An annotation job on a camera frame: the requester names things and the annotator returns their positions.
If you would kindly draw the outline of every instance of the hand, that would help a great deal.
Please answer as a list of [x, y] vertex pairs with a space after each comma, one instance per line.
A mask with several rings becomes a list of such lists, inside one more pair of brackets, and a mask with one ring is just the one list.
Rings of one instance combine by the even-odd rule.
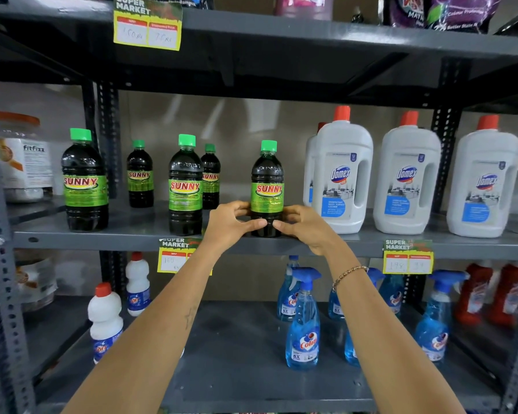
[[232, 247], [246, 232], [255, 231], [267, 225], [266, 219], [252, 219], [242, 222], [237, 216], [250, 214], [250, 203], [236, 200], [217, 206], [209, 214], [209, 223], [202, 244], [209, 244], [219, 253]]
[[289, 222], [275, 220], [273, 226], [286, 235], [297, 237], [309, 246], [317, 256], [323, 256], [341, 238], [334, 232], [313, 208], [301, 205], [285, 206], [284, 219]]

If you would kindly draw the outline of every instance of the dark liquid bottle with green cap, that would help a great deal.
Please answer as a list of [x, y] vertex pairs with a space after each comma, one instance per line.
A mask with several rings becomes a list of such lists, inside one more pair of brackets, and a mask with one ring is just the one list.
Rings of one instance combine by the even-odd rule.
[[284, 169], [275, 156], [276, 141], [261, 142], [261, 157], [251, 170], [251, 218], [264, 218], [268, 224], [253, 231], [256, 237], [279, 237], [272, 221], [282, 219], [284, 207]]
[[153, 161], [144, 151], [144, 141], [132, 141], [134, 151], [126, 160], [129, 204], [131, 208], [153, 206]]
[[194, 152], [194, 135], [181, 133], [178, 145], [169, 163], [169, 229], [178, 236], [201, 235], [203, 165]]
[[219, 187], [221, 163], [215, 155], [215, 145], [205, 144], [203, 163], [203, 209], [217, 209], [219, 206]]
[[67, 224], [71, 231], [107, 228], [108, 180], [88, 129], [71, 128], [73, 145], [61, 157]]

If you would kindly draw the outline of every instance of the green label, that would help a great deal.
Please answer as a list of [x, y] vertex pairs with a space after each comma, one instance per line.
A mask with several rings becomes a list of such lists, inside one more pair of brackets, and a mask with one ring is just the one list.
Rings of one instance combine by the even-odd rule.
[[108, 181], [104, 175], [64, 175], [66, 206], [102, 206], [108, 204]]
[[282, 212], [284, 183], [251, 183], [251, 210], [262, 214]]
[[169, 209], [196, 211], [203, 207], [201, 180], [169, 179]]
[[153, 171], [127, 171], [129, 191], [153, 190]]
[[218, 193], [219, 173], [203, 173], [203, 193]]

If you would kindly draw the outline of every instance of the white bottle with red cap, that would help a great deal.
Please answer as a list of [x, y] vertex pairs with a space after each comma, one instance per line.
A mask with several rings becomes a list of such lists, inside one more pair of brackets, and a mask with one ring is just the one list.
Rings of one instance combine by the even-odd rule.
[[150, 266], [142, 258], [142, 251], [132, 252], [125, 274], [129, 279], [126, 285], [128, 311], [133, 317], [138, 317], [150, 305], [149, 272]]
[[[317, 133], [326, 122], [319, 122]], [[315, 174], [315, 159], [317, 158], [317, 136], [313, 135], [307, 139], [305, 147], [305, 173], [303, 176], [303, 204], [313, 205], [313, 176]]]
[[498, 115], [482, 116], [478, 130], [458, 142], [447, 210], [449, 231], [495, 238], [508, 221], [518, 174], [518, 138], [499, 132]]
[[374, 222], [387, 234], [420, 234], [430, 218], [441, 142], [417, 122], [417, 111], [405, 112], [382, 141]]
[[94, 363], [100, 361], [123, 332], [120, 312], [121, 298], [111, 291], [111, 285], [103, 282], [96, 286], [96, 295], [88, 304], [88, 319], [92, 321], [90, 336], [94, 341]]
[[338, 234], [359, 232], [365, 220], [372, 166], [370, 133], [349, 122], [349, 106], [317, 135], [313, 208]]

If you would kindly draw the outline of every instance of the green cap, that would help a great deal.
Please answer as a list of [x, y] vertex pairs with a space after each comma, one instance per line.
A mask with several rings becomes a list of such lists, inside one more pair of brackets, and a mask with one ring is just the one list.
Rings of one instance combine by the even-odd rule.
[[195, 147], [195, 136], [181, 133], [178, 135], [178, 146], [185, 145], [187, 147]]
[[74, 141], [91, 141], [92, 140], [92, 132], [88, 129], [82, 128], [71, 128], [71, 139]]
[[261, 141], [261, 151], [273, 151], [276, 152], [276, 141], [269, 141], [268, 139], [263, 139]]

